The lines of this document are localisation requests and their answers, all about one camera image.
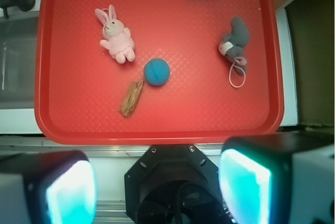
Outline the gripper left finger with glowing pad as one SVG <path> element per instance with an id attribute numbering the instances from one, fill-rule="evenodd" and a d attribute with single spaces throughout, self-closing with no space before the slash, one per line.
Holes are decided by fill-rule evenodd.
<path id="1" fill-rule="evenodd" d="M 1 155 L 1 223 L 93 223 L 97 178 L 79 150 Z"/>

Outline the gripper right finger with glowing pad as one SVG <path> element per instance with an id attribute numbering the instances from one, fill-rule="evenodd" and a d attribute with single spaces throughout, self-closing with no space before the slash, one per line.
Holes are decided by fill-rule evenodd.
<path id="1" fill-rule="evenodd" d="M 334 223 L 334 135 L 290 131 L 231 137 L 218 162 L 237 223 Z"/>

